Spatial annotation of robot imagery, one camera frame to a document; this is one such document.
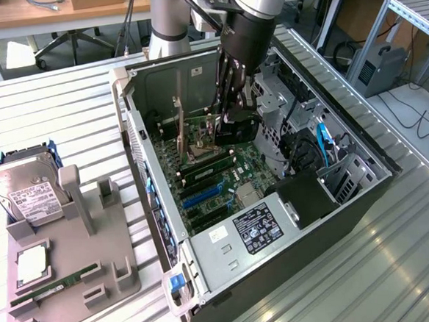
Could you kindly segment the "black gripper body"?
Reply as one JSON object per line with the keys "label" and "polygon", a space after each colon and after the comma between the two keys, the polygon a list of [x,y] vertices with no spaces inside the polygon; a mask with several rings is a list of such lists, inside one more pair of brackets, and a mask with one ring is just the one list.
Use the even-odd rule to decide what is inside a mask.
{"label": "black gripper body", "polygon": [[275,19],[263,19],[248,12],[228,12],[220,35],[226,53],[252,74],[266,57],[275,31]]}

